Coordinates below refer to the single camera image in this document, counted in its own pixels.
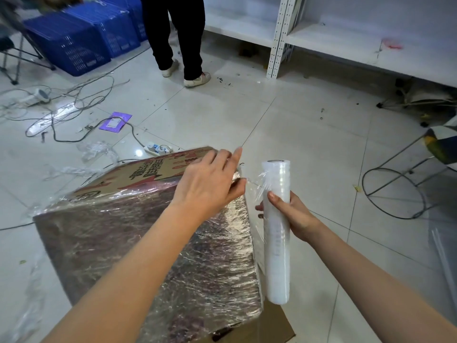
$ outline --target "blue plastic crate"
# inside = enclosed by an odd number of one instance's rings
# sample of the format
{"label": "blue plastic crate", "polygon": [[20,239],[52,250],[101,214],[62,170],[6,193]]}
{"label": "blue plastic crate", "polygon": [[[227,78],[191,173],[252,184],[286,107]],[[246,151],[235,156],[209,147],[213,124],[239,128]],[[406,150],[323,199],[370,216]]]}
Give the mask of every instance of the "blue plastic crate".
{"label": "blue plastic crate", "polygon": [[140,46],[129,12],[101,1],[87,2],[64,10],[66,14],[95,25],[111,57]]}
{"label": "blue plastic crate", "polygon": [[72,76],[111,61],[98,30],[70,15],[49,13],[26,20],[24,25],[48,60]]}
{"label": "blue plastic crate", "polygon": [[130,12],[130,18],[135,26],[138,39],[142,42],[147,40],[146,29],[143,22],[143,6],[141,0],[99,0],[107,4],[115,5]]}

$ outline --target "white shelf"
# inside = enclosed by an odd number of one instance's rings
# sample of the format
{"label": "white shelf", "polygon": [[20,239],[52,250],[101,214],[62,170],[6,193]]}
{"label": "white shelf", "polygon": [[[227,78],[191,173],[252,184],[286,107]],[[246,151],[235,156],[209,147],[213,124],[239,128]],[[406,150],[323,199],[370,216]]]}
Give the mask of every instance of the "white shelf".
{"label": "white shelf", "polygon": [[276,22],[205,8],[205,30],[266,47],[273,46]]}
{"label": "white shelf", "polygon": [[344,28],[302,22],[286,43],[335,57],[457,87],[457,52],[401,43],[403,49],[381,47],[382,39]]}

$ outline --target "round metal stool base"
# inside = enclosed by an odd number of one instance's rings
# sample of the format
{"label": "round metal stool base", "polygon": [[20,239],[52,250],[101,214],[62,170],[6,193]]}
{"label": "round metal stool base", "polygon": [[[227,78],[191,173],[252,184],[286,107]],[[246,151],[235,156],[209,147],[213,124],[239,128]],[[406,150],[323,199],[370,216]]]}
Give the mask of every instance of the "round metal stool base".
{"label": "round metal stool base", "polygon": [[[382,170],[382,171],[388,171],[388,172],[393,172],[393,173],[396,173],[398,175],[401,175],[403,178],[406,178],[406,180],[408,180],[412,186],[414,186],[417,190],[417,192],[419,193],[421,199],[422,199],[422,209],[413,214],[413,216],[411,217],[398,217],[396,215],[393,215],[389,212],[386,212],[384,209],[382,209],[381,207],[379,207],[376,203],[373,202],[373,200],[371,199],[370,195],[367,195],[367,191],[365,190],[365,176],[371,172],[371,171],[377,171],[377,170]],[[365,196],[368,198],[368,200],[377,208],[379,209],[381,212],[383,213],[386,213],[387,215],[390,215],[391,217],[394,217],[394,218],[397,218],[397,219],[403,219],[403,220],[412,220],[412,219],[417,219],[419,218],[426,210],[427,210],[427,203],[426,203],[426,198],[424,196],[424,194],[422,193],[422,191],[419,189],[419,187],[416,186],[416,184],[414,184],[414,182],[408,178],[405,174],[401,173],[401,172],[398,172],[396,170],[392,170],[391,168],[386,168],[386,167],[376,167],[376,168],[372,168],[371,170],[368,170],[367,172],[364,173],[363,177],[362,177],[362,189],[363,189],[363,193],[365,194]]]}

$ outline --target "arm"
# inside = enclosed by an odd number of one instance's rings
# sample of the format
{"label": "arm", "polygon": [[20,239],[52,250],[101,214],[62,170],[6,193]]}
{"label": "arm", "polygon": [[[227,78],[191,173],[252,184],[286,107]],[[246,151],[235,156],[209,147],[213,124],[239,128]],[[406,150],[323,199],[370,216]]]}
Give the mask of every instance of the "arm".
{"label": "arm", "polygon": [[141,241],[66,314],[42,343],[135,342],[157,290],[203,221],[243,195],[232,186],[241,148],[187,167],[174,198]]}
{"label": "arm", "polygon": [[[289,219],[293,233],[316,250],[383,343],[457,342],[454,325],[341,240],[297,195],[291,192],[290,204],[272,192],[268,198]],[[256,209],[263,210],[263,205]]]}

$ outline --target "white wall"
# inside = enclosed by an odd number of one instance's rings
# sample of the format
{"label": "white wall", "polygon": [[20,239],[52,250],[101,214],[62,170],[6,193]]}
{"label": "white wall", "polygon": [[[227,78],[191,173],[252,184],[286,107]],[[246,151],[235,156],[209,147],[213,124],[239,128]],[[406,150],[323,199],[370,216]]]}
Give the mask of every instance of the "white wall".
{"label": "white wall", "polygon": [[204,0],[205,7],[276,21],[281,0]]}
{"label": "white wall", "polygon": [[304,18],[457,49],[457,0],[307,0]]}

